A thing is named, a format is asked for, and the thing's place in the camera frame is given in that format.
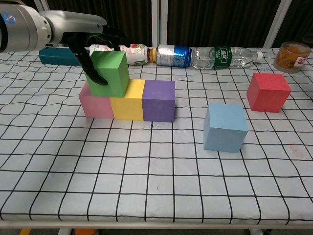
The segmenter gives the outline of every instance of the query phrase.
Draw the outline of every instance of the pink foam cube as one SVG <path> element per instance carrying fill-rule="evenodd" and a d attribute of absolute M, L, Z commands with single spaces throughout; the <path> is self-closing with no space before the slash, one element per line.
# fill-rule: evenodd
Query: pink foam cube
<path fill-rule="evenodd" d="M 246 96 L 251 110 L 279 113 L 290 92 L 283 75 L 254 73 Z"/>
<path fill-rule="evenodd" d="M 79 94 L 79 100 L 87 118 L 114 118 L 110 98 L 92 96 L 87 82 Z"/>

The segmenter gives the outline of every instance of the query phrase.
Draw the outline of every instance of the robotic arm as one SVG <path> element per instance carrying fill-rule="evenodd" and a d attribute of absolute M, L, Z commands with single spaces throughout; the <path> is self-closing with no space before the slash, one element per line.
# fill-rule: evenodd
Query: robotic arm
<path fill-rule="evenodd" d="M 88 39 L 95 37 L 103 44 L 120 50 L 130 46 L 125 34 L 109 27 L 105 19 L 68 11 L 43 11 L 15 4 L 0 4 L 0 52 L 32 51 L 46 44 L 63 43 L 75 54 L 85 74 L 100 84 L 105 78 L 94 69 L 85 49 Z"/>

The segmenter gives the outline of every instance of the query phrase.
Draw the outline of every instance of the dark background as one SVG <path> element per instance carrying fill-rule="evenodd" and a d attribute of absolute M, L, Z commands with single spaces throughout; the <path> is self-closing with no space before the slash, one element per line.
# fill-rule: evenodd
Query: dark background
<path fill-rule="evenodd" d="M 24 0 L 36 9 L 33 0 Z M 47 0 L 51 10 L 95 14 L 131 43 L 152 46 L 151 0 Z M 167 44 L 262 47 L 280 0 L 169 0 Z M 313 0 L 293 0 L 273 47 L 313 33 Z"/>

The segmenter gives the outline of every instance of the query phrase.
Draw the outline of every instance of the black grid pattern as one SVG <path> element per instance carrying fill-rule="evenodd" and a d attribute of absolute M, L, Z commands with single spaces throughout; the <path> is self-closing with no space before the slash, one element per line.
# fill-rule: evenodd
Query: black grid pattern
<path fill-rule="evenodd" d="M 274 114 L 246 98 L 254 72 L 279 73 L 262 51 L 245 69 L 129 66 L 176 82 L 174 123 L 85 118 L 80 67 L 0 54 L 0 219 L 313 224 L 313 55 Z M 244 105 L 238 154 L 203 150 L 210 102 Z"/>

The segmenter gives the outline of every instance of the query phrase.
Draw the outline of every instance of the yellow foam cube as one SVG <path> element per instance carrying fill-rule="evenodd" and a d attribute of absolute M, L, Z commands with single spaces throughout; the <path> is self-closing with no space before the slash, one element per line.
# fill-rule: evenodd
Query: yellow foam cube
<path fill-rule="evenodd" d="M 142 95 L 145 80 L 131 79 L 123 98 L 110 97 L 115 119 L 143 121 Z"/>

